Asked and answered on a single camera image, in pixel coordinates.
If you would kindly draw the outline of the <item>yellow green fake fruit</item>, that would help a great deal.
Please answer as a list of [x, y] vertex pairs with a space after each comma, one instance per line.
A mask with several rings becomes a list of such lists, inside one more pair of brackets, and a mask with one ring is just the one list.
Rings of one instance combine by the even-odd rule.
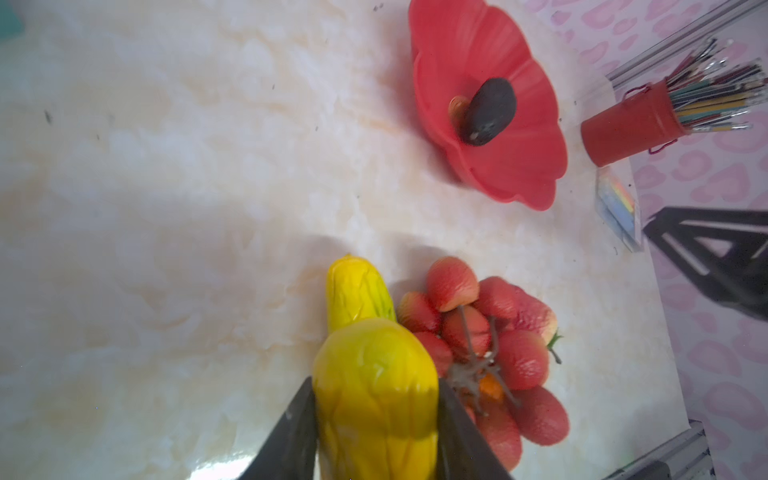
[[325, 298], [329, 333], [369, 318], [396, 320], [386, 282], [362, 257], [346, 255], [329, 267]]

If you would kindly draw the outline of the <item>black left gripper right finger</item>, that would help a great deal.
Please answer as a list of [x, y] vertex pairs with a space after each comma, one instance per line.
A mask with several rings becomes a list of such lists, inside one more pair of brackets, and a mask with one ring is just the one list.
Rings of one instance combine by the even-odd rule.
[[439, 380], [437, 428], [437, 479], [511, 479], [445, 379]]

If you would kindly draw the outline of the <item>yellow orange fake fruit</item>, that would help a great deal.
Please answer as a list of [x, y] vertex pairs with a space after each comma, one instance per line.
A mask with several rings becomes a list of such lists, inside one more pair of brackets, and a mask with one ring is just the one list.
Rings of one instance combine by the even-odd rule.
[[410, 331], [375, 318], [331, 333], [312, 387], [322, 478], [435, 478], [439, 378]]

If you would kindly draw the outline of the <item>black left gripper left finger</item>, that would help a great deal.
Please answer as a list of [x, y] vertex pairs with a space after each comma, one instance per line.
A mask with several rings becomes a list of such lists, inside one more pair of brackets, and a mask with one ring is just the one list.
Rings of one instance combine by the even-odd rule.
[[239, 480], [312, 480], [318, 430], [312, 379], [307, 377]]

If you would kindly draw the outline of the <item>dark fake avocado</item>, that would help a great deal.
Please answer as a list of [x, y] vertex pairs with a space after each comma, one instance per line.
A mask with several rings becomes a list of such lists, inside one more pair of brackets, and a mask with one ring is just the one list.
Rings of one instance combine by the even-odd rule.
[[517, 112], [517, 95], [505, 78], [485, 81], [471, 99], [459, 124], [459, 138], [471, 146], [483, 146], [500, 135]]

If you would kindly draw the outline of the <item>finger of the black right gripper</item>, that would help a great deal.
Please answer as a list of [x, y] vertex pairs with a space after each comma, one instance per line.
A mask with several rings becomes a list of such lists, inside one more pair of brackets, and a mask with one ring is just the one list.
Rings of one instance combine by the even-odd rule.
[[646, 238], [709, 300], [767, 319], [767, 212], [664, 207]]

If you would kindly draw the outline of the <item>small orange fake fruit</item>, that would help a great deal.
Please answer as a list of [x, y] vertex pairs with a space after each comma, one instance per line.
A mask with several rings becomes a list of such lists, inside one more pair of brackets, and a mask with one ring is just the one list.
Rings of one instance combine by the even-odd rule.
[[491, 374], [486, 374], [478, 381], [478, 390], [482, 398], [494, 402], [503, 402], [505, 392], [499, 381]]

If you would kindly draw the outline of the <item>red lychee bunch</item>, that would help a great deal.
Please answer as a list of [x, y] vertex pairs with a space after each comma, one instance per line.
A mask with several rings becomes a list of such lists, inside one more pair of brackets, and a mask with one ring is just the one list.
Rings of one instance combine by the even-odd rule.
[[[554, 357], [538, 334], [514, 327], [520, 290], [444, 256], [429, 267], [426, 290], [405, 293], [397, 308], [506, 471], [519, 465], [525, 441], [552, 446], [570, 432], [565, 407], [545, 386]], [[481, 397], [486, 374], [502, 385], [503, 402]]]

